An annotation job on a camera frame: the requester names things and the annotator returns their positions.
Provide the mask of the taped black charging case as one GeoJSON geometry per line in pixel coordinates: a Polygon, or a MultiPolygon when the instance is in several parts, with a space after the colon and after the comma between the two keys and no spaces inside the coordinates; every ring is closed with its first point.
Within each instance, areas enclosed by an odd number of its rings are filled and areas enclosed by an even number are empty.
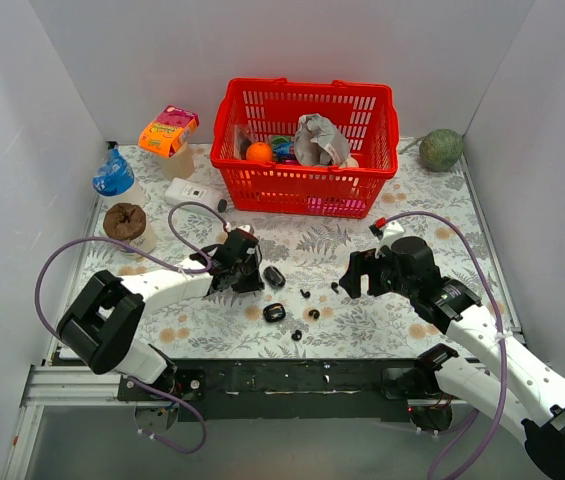
{"type": "Polygon", "coordinates": [[[275,266],[267,266],[263,271],[263,277],[266,282],[274,289],[281,289],[286,284],[286,278],[275,266]]]}

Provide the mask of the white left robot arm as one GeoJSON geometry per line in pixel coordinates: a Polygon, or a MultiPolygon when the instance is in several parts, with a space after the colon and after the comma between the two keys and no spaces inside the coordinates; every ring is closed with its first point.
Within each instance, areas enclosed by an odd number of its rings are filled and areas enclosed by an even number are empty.
{"type": "Polygon", "coordinates": [[[135,338],[142,316],[227,289],[249,293],[264,288],[259,240],[251,226],[231,230],[223,244],[206,250],[212,253],[211,269],[202,273],[203,257],[192,254],[174,269],[126,277],[107,270],[94,274],[59,321],[61,341],[93,373],[134,377],[150,398],[167,398],[174,390],[176,366],[135,338]]]}

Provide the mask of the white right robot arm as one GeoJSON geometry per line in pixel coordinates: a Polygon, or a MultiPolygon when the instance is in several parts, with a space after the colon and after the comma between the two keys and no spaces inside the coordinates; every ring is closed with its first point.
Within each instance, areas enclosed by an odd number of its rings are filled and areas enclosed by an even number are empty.
{"type": "Polygon", "coordinates": [[[472,367],[445,346],[418,357],[416,389],[426,397],[450,393],[505,427],[551,479],[565,479],[565,377],[496,325],[492,312],[458,280],[441,274],[427,243],[414,236],[351,253],[339,284],[352,298],[395,293],[416,314],[470,352],[472,367]]]}

